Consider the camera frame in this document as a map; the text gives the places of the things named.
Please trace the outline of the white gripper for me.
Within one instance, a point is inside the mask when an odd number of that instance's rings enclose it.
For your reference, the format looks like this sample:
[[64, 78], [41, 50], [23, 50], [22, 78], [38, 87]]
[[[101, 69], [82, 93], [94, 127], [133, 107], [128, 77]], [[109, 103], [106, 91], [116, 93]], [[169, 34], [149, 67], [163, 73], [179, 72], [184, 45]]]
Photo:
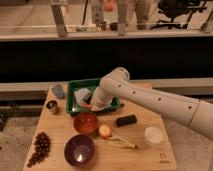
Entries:
[[105, 92], [100, 87], [97, 87], [92, 95], [92, 99], [90, 101], [91, 110], [92, 111], [101, 111], [110, 106], [113, 95]]

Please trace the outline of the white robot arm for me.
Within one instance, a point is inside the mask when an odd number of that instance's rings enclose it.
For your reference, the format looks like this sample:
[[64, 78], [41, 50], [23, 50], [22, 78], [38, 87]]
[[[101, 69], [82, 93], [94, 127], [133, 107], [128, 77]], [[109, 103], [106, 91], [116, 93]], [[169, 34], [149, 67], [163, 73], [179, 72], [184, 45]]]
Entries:
[[100, 79], [92, 96], [92, 109], [106, 108], [114, 97], [145, 107], [213, 140], [212, 103], [136, 86], [130, 82], [130, 74], [123, 67], [117, 67]]

